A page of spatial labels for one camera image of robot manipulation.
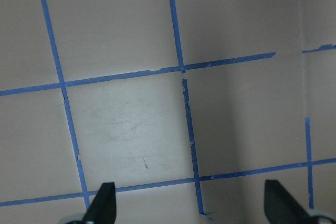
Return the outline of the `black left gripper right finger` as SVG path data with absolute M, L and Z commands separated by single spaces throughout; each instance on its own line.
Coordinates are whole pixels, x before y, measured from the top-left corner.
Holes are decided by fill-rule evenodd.
M 271 224 L 304 223 L 311 216 L 278 181 L 265 180 L 264 214 Z

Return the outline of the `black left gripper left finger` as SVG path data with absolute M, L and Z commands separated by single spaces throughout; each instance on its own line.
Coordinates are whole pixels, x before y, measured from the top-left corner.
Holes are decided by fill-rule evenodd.
M 103 183 L 82 218 L 82 222 L 114 224 L 117 217 L 115 190 L 114 182 Z

